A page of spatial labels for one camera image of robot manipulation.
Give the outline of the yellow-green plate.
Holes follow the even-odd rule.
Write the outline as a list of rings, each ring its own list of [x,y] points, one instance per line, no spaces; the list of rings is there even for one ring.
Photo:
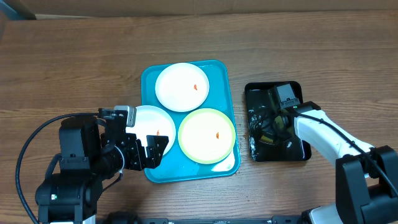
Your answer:
[[[182,152],[199,164],[214,164],[232,152],[236,131],[232,121],[222,112],[202,108],[189,113],[178,129]]]

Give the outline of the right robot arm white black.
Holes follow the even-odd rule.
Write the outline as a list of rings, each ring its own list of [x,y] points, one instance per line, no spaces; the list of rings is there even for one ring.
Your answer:
[[[255,161],[306,160],[313,146],[335,168],[335,202],[304,213],[307,223],[397,221],[397,153],[350,135],[315,103],[266,93],[246,99]]]

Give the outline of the green yellow sponge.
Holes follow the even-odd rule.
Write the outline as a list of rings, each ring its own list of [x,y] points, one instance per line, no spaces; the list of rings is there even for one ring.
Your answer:
[[[284,122],[280,116],[273,119],[266,119],[261,123],[261,138],[262,142],[275,144],[282,137]]]

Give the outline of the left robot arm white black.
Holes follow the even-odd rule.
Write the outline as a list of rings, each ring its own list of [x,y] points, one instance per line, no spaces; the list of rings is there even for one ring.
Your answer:
[[[135,134],[135,114],[101,108],[97,115],[73,115],[59,129],[61,152],[54,156],[35,193],[39,222],[83,223],[97,213],[103,181],[123,170],[160,165],[167,136],[148,135],[143,146]]]

